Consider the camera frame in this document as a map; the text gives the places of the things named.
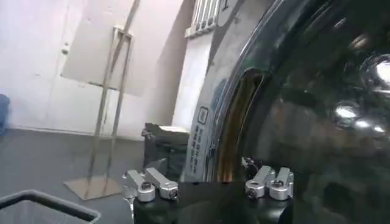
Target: bolt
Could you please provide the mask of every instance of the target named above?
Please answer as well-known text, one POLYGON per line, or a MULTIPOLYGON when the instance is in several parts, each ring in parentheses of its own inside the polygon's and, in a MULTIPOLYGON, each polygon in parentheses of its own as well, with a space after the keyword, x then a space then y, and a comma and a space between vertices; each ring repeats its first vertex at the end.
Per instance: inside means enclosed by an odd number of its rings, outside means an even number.
POLYGON ((282 187, 283 185, 285 185, 285 184, 284 184, 284 182, 281 181, 281 180, 275 180, 275 181, 272 183, 272 186, 273 186, 273 187, 282 187))
POLYGON ((246 192, 246 195, 250 200, 255 200, 257 198, 257 194, 254 190, 249 190, 246 192))
POLYGON ((148 189, 150 189, 150 188, 152 188, 152 184, 149 183, 149 182, 143 182, 143 183, 141 184, 141 189, 142 189, 142 190, 148 190, 148 189))
POLYGON ((172 200, 176 200, 178 195, 179 195, 179 192, 176 189, 171 190, 169 192, 169 198, 172 199, 172 200))

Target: dark floor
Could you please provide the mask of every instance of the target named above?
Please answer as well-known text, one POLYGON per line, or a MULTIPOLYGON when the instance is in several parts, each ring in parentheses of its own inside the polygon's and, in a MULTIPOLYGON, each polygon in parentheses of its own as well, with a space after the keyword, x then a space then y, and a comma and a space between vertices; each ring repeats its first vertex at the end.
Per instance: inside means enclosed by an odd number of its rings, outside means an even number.
MULTIPOLYGON (((9 130, 0 137, 0 197, 25 189, 36 189, 99 211, 99 223, 131 223, 128 204, 121 195, 83 201, 63 185, 85 177, 91 137, 9 130)), ((109 142, 97 154, 95 174, 104 174, 109 142)), ((143 142, 119 140, 113 158, 112 178, 122 186, 124 171, 140 169, 143 142)))

